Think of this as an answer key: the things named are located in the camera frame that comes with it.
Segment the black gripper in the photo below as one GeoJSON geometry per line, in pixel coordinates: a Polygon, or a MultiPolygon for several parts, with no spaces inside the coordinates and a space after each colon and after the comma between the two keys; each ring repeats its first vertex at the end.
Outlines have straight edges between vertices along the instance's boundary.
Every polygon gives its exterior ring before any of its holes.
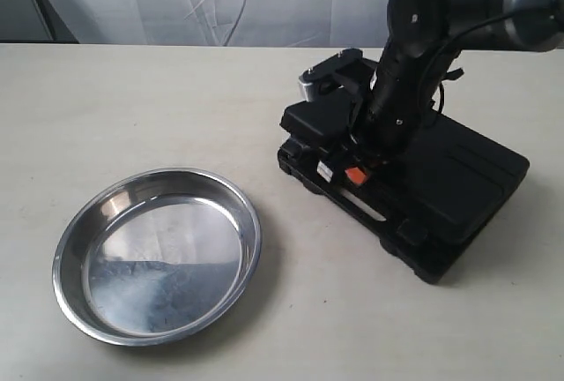
{"type": "Polygon", "coordinates": [[[378,163],[394,160],[403,154],[429,111],[429,104],[419,105],[410,91],[371,93],[351,128],[354,154],[334,151],[322,157],[316,172],[323,180],[335,180],[343,174],[355,186],[365,184],[378,163]]]}

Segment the dark robot arm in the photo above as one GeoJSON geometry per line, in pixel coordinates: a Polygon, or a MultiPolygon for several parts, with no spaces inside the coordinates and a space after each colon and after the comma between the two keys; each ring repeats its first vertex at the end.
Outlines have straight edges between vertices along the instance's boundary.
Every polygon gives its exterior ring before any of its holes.
{"type": "Polygon", "coordinates": [[[563,40],[563,0],[389,0],[389,39],[368,86],[346,83],[356,99],[352,143],[317,165],[328,183],[350,167],[367,172],[399,154],[430,112],[462,50],[546,52],[563,40]]]}

